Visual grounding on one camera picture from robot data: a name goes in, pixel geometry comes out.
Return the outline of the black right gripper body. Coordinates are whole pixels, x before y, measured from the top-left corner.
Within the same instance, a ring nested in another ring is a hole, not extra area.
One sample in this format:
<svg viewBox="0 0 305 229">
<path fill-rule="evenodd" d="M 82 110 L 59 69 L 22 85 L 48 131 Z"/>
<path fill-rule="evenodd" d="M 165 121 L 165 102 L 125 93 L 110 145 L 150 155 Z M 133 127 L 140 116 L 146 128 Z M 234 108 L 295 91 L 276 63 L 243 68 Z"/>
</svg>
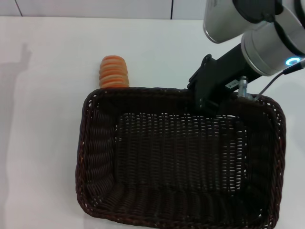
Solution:
<svg viewBox="0 0 305 229">
<path fill-rule="evenodd" d="M 248 64 L 239 44 L 217 60 L 206 55 L 187 88 L 193 91 L 197 105 L 219 105 L 238 88 L 243 76 L 251 82 L 260 74 Z"/>
</svg>

